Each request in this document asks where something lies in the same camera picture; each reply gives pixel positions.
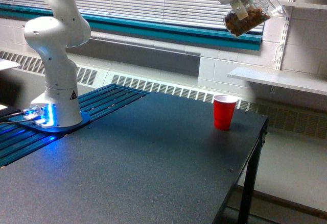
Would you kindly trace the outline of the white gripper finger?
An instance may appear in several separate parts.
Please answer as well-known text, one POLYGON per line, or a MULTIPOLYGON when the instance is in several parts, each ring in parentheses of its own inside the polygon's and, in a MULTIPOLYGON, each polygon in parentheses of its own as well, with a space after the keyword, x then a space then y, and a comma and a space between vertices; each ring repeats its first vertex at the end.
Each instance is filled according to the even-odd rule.
POLYGON ((241 0, 234 0, 231 2, 231 7, 239 20, 248 17, 248 12, 241 0))

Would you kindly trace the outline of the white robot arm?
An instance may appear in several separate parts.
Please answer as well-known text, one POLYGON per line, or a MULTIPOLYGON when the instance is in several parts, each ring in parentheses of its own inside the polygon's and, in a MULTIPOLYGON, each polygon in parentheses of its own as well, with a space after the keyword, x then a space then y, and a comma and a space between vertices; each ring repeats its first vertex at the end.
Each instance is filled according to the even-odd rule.
POLYGON ((25 39, 41 57, 45 69, 45 91, 31 101, 40 115, 26 119, 44 129, 75 127, 84 120, 77 88, 77 66, 67 57, 66 49, 81 46, 91 37, 89 23, 82 17, 75 0, 44 0, 53 16, 27 21, 25 39))

